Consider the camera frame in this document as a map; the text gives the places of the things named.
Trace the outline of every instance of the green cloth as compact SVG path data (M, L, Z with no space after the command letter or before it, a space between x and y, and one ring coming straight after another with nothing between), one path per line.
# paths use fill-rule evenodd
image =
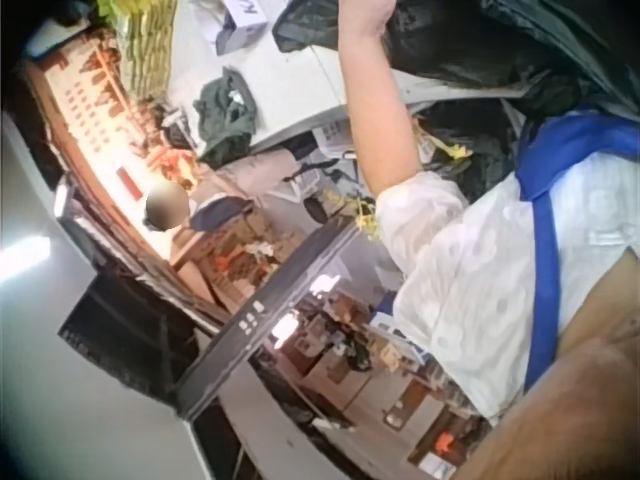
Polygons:
M207 143L198 161L215 170L249 154L258 108L240 73L223 69L193 106L200 115L198 134Z

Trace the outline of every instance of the blue strap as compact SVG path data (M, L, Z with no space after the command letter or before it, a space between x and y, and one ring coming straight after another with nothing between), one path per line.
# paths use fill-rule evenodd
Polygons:
M520 182L521 199L532 202L536 262L525 392L553 363L558 342L562 292L550 190L571 167L596 152L638 161L639 126L625 119L591 112L569 114L547 121L535 140L518 152L516 177Z

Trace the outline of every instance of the cluttered counter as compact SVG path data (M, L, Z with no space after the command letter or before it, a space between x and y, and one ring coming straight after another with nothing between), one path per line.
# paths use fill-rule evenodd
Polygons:
M337 52L310 46L282 53L271 32L287 7L286 0L260 0L268 21L265 31L245 48L218 56L196 19L192 0L179 0L174 19L168 99L184 109L198 150L198 113L193 103L202 87L221 77L224 67L237 70L256 102L256 149L275 145L296 134L346 116L346 96ZM407 104L474 97L517 97L522 88L466 89L394 71Z

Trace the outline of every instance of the fluorescent light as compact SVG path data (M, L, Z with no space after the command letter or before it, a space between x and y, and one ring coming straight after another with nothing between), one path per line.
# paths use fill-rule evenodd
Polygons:
M320 275L313 281L311 287L309 287L309 291L314 295L318 295L323 292L330 292L339 281L340 275L336 275L335 277L330 277L329 275Z
M48 237L30 236L0 250L0 282L18 275L47 259L51 253Z
M289 337L293 335L299 325L300 322L293 313L287 313L284 317L282 317L278 321L276 326L273 327L273 330L271 330L271 335L278 339L274 348L278 350L280 347L282 347L282 345L284 345L284 342L286 342Z
M56 218L62 218L64 215L67 198L69 198L69 186L65 182L60 182L58 188L56 188L56 197L53 201L53 214Z

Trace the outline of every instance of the white box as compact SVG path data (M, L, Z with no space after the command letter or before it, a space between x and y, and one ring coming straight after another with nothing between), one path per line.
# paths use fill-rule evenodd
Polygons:
M207 43L217 55L251 45L269 23L258 0L192 0L190 4Z

